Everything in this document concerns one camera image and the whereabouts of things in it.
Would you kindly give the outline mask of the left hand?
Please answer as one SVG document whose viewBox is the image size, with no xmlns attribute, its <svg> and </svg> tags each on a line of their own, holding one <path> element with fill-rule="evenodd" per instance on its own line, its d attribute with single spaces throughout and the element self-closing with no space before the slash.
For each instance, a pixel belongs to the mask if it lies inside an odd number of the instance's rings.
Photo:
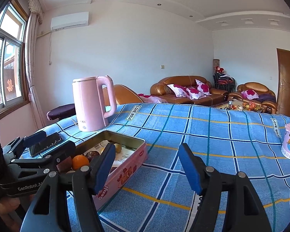
<svg viewBox="0 0 290 232">
<path fill-rule="evenodd" d="M 21 198 L 3 197 L 0 200 L 0 217 L 5 222 L 6 226 L 10 229 L 10 231 L 20 231 L 21 227 L 21 224 L 14 218 L 12 218 L 10 214 L 15 211 L 20 206 L 20 204 L 25 203 L 25 201 L 31 203 L 34 197 L 35 194 L 23 196 Z"/>
</svg>

